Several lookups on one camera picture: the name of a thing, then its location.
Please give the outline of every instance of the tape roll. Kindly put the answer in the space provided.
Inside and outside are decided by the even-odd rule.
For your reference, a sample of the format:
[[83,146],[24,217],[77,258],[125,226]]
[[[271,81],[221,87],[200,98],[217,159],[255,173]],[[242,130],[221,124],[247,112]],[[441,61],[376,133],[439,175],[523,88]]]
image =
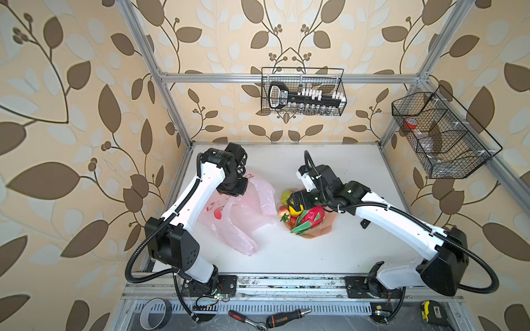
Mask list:
[[[155,307],[156,305],[162,304],[164,308],[164,316],[162,316],[162,319],[160,322],[158,322],[157,325],[151,325],[149,323],[149,314],[151,313],[151,309]],[[145,304],[145,306],[142,308],[142,311],[140,312],[140,325],[145,330],[158,330],[163,328],[167,322],[169,322],[169,319],[171,318],[171,303],[166,299],[152,299],[148,303]]]

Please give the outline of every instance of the pink plastic bag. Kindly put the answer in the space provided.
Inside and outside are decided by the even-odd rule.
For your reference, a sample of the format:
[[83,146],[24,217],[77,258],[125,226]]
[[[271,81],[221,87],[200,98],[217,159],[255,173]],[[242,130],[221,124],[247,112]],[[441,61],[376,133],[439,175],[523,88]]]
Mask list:
[[258,251],[251,234],[278,220],[274,203],[275,190],[265,179],[247,174],[245,194],[233,197],[215,191],[199,215],[198,221],[209,226],[224,244],[245,255]]

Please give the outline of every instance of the white platform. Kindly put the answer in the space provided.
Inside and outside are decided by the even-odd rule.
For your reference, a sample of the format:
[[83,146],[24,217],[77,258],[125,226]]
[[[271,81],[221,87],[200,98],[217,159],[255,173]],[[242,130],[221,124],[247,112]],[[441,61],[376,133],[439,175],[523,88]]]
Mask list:
[[[224,149],[226,145],[195,146],[184,187],[195,175],[197,153],[210,147]],[[243,148],[249,158],[247,171],[260,174],[272,184],[278,204],[284,190],[303,187],[295,173],[304,164],[304,151],[308,150],[315,165],[329,165],[343,183],[360,182],[403,209],[376,145],[243,145]],[[252,235],[259,245],[259,251],[252,256],[226,246],[200,223],[192,234],[200,244],[201,255],[222,273],[367,273],[378,261],[419,257],[378,225],[372,223],[363,229],[360,222],[357,216],[341,214],[329,234],[314,239],[289,233],[281,222],[266,225]],[[157,261],[153,271],[167,267]]]

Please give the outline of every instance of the floral wallpaper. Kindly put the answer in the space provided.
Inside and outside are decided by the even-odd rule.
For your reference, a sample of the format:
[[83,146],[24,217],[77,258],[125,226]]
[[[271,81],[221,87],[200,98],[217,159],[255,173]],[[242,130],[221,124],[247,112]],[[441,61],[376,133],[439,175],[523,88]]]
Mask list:
[[346,84],[342,116],[308,116],[261,108],[256,85],[176,83],[170,89],[190,137],[201,142],[379,141],[402,84]]
[[413,74],[456,3],[451,0],[132,0],[169,73],[251,67]]
[[[529,19],[528,1],[476,1],[431,79],[468,107],[503,146],[497,157],[530,185]],[[479,329],[530,329],[529,215],[486,167],[463,180],[430,180],[401,132],[385,151],[414,214],[437,226],[463,230],[471,250],[496,271],[497,292],[464,292]],[[471,262],[462,282],[483,287],[489,278]]]
[[0,329],[103,330],[179,134],[111,1],[0,0],[0,68]]

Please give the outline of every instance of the black wire basket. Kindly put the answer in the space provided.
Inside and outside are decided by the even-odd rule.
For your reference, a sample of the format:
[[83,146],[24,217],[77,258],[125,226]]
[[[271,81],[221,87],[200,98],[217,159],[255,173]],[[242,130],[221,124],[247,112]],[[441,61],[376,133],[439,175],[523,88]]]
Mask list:
[[[461,108],[465,119],[449,103]],[[392,102],[392,117],[429,178],[466,178],[502,150],[480,121],[441,85],[433,93],[416,92]]]
[[261,68],[261,111],[340,116],[348,102],[343,69]]

